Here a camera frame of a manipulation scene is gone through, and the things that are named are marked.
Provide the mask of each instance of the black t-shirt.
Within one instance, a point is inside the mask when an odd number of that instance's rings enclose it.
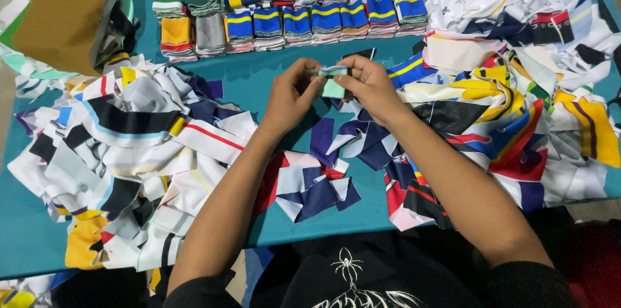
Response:
[[[277,252],[250,306],[577,307],[567,282],[553,268],[511,262],[460,280],[433,254],[421,250],[419,241],[396,232],[377,232],[327,237]],[[164,308],[239,306],[216,277],[185,282],[164,304]]]

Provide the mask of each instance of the person's left hand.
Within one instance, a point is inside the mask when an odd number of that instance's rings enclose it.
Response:
[[[297,126],[327,81],[313,72],[320,68],[314,59],[300,58],[276,76],[261,125],[280,136]]]

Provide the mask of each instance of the spider graphic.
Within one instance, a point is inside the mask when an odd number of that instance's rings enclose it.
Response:
[[[347,251],[348,257],[343,258],[343,250]],[[352,281],[358,280],[358,273],[356,272],[356,267],[362,270],[361,266],[355,264],[356,262],[364,263],[364,261],[354,260],[349,250],[343,247],[338,252],[338,262],[330,264],[330,266],[336,264],[337,269],[334,272],[338,272],[338,270],[341,270],[341,275],[343,276],[343,279],[345,281],[347,281],[347,278],[345,277],[345,269],[347,269],[347,274],[350,277],[349,281],[352,282]]]

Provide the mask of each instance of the white spider print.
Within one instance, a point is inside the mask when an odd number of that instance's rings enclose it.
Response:
[[[358,280],[358,272],[362,267],[356,263],[364,263],[361,260],[354,260],[352,253],[346,248],[341,248],[338,252],[338,262],[331,264],[337,265],[335,273],[341,270],[341,275],[350,288],[333,300],[325,300],[313,306],[313,308],[427,308],[418,297],[403,291],[370,291],[359,290],[354,281]]]
[[[349,257],[345,257],[343,259],[343,250],[347,251],[347,256]],[[343,276],[343,280],[345,281],[348,281],[347,278],[345,277],[345,269],[347,269],[347,274],[350,277],[349,281],[351,282],[351,281],[358,280],[358,273],[356,272],[356,268],[362,271],[362,267],[355,264],[356,262],[364,263],[363,261],[360,261],[360,260],[354,260],[349,250],[342,247],[341,250],[338,252],[338,262],[330,264],[330,266],[333,266],[334,264],[339,264],[337,266],[337,269],[334,272],[338,272],[338,270],[341,270],[341,275]]]

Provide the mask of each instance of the hand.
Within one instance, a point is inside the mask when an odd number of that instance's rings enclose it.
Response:
[[[297,126],[326,82],[325,76],[313,72],[320,69],[314,59],[300,58],[276,76],[261,125],[280,136]]]
[[[378,124],[390,126],[402,114],[412,114],[397,95],[384,66],[360,55],[344,58],[337,66],[348,66],[352,76],[337,75],[334,81],[356,96]]]

